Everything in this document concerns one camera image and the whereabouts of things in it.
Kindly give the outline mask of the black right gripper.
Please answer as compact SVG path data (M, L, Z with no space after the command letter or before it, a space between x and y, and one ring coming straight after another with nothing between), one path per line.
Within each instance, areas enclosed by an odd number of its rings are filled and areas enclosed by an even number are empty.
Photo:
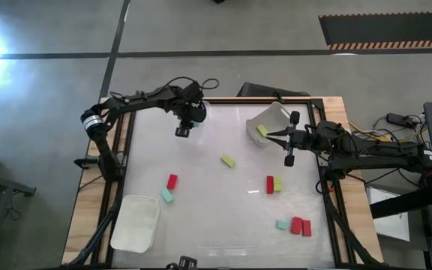
M313 124L306 124L303 130L297 129L297 124L300 120L300 112L292 111L289 117L290 126L283 130L267 133L267 140L278 144L287 151L284 158L284 166L292 167L295 163L294 149L311 150L311 141L315 137L317 126ZM276 139L269 136L284 137L288 136L288 142L282 139Z

